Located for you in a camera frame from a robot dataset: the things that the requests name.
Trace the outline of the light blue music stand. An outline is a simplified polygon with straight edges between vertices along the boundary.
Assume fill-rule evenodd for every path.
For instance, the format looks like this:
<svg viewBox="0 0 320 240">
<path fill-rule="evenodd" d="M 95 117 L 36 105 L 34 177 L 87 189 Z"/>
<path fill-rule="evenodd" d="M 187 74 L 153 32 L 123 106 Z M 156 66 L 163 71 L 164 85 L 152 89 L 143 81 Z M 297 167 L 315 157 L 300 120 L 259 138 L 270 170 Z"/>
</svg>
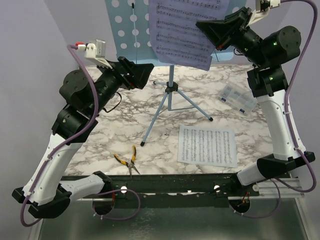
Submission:
<svg viewBox="0 0 320 240">
<path fill-rule="evenodd" d="M 163 112 L 164 103 L 168 103 L 167 110 L 172 111 L 172 95 L 178 92 L 187 100 L 192 108 L 199 110 L 210 121 L 213 118 L 202 110 L 196 103 L 188 98 L 174 82 L 175 66 L 169 63 L 160 62 L 150 44 L 149 31 L 149 1 L 150 0 L 107 0 L 105 1 L 108 18 L 115 42 L 117 57 L 125 57 L 135 64 L 153 64 L 156 67 L 169 66 L 169 79 L 161 82 L 165 86 L 163 98 L 159 107 L 147 129 L 150 133 L 157 117 Z M 229 5 L 226 15 L 236 12 L 246 5 L 245 0 L 228 0 Z M 233 49 L 228 47 L 226 50 L 218 51 L 214 47 L 212 53 L 213 62 L 223 62 L 231 60 L 234 56 Z"/>
</svg>

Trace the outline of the yellow handled needle-nose pliers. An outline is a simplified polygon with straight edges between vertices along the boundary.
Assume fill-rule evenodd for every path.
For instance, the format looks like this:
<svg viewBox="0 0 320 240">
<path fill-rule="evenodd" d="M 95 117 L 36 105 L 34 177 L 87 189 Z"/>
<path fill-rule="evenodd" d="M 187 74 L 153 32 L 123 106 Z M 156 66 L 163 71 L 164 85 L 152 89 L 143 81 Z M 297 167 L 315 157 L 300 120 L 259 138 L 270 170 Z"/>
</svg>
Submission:
<svg viewBox="0 0 320 240">
<path fill-rule="evenodd" d="M 118 155 L 116 153 L 113 154 L 114 158 L 122 165 L 126 166 L 129 170 L 129 175 L 132 178 L 132 169 L 134 169 L 139 175 L 140 172 L 138 171 L 138 169 L 135 166 L 135 160 L 136 160 L 136 156 L 137 156 L 137 150 L 136 150 L 136 146 L 133 145 L 132 146 L 133 149 L 133 154 L 130 160 L 122 160 L 118 157 Z"/>
</svg>

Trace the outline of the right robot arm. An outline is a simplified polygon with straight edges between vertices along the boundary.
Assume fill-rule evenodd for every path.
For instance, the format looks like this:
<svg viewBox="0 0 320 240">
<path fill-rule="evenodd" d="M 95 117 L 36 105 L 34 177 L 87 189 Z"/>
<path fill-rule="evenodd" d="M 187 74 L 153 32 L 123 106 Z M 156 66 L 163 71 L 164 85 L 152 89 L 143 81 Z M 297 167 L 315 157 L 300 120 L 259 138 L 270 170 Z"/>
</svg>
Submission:
<svg viewBox="0 0 320 240">
<path fill-rule="evenodd" d="M 300 55 L 301 33 L 294 26 L 285 26 L 261 38 L 250 28 L 253 16 L 249 7 L 242 7 L 223 20 L 199 20 L 195 24 L 217 50 L 232 46 L 253 64 L 247 72 L 248 85 L 272 139 L 272 154 L 232 175 L 228 186 L 236 196 L 247 192 L 248 185 L 309 166 L 316 159 L 298 139 L 287 98 L 289 84 L 282 69 L 282 64 Z"/>
</svg>

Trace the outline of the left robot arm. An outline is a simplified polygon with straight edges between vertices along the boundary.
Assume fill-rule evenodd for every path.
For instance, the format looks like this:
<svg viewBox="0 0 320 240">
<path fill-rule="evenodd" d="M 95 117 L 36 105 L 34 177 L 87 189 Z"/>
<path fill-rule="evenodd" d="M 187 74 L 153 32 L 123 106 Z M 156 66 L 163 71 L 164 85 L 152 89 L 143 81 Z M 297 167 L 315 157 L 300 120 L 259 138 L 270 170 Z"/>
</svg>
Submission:
<svg viewBox="0 0 320 240">
<path fill-rule="evenodd" d="M 104 110 L 118 89 L 143 89 L 154 69 L 152 63 L 136 64 L 119 57 L 111 67 L 99 67 L 100 77 L 93 85 L 82 69 L 68 73 L 60 95 L 66 106 L 52 126 L 47 149 L 29 182 L 13 190 L 12 197 L 36 219 L 60 216 L 72 201 L 98 195 L 107 197 L 111 181 L 101 171 L 79 180 L 62 181 L 73 156 L 87 141 Z"/>
</svg>

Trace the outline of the sheet music page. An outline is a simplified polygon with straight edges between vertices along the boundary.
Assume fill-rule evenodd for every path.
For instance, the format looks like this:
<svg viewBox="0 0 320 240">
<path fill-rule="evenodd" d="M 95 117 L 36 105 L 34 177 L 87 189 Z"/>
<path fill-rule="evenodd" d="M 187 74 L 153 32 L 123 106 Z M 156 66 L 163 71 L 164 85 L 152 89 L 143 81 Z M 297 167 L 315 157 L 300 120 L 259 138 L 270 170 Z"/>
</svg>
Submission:
<svg viewBox="0 0 320 240">
<path fill-rule="evenodd" d="M 181 125 L 177 161 L 190 165 L 236 168 L 238 157 L 234 130 Z"/>
<path fill-rule="evenodd" d="M 228 0 L 150 0 L 150 45 L 162 63 L 209 70 L 214 45 L 196 26 L 222 20 Z"/>
</svg>

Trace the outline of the clear plastic compartment box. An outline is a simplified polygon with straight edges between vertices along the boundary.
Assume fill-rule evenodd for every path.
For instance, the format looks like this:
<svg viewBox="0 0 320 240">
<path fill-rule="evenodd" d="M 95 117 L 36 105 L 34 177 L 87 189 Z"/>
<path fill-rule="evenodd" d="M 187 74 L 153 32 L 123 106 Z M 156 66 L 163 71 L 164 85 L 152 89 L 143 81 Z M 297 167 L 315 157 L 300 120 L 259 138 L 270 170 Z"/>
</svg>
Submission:
<svg viewBox="0 0 320 240">
<path fill-rule="evenodd" d="M 243 115 L 249 115 L 257 106 L 258 101 L 250 90 L 234 83 L 227 83 L 219 92 L 218 99 Z"/>
</svg>

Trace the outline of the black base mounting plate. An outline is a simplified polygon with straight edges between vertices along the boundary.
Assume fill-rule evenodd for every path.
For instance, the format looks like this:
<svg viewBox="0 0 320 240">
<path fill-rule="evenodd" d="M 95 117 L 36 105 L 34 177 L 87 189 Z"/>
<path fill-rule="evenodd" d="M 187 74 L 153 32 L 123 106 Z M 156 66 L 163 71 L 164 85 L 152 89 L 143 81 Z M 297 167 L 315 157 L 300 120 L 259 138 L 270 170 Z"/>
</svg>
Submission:
<svg viewBox="0 0 320 240">
<path fill-rule="evenodd" d="M 241 199 L 259 196 L 253 185 L 241 186 L 232 173 L 151 174 L 104 176 L 106 185 L 101 195 L 90 191 L 80 198 L 110 199 L 115 194 L 117 208 L 227 208 L 228 198 Z"/>
</svg>

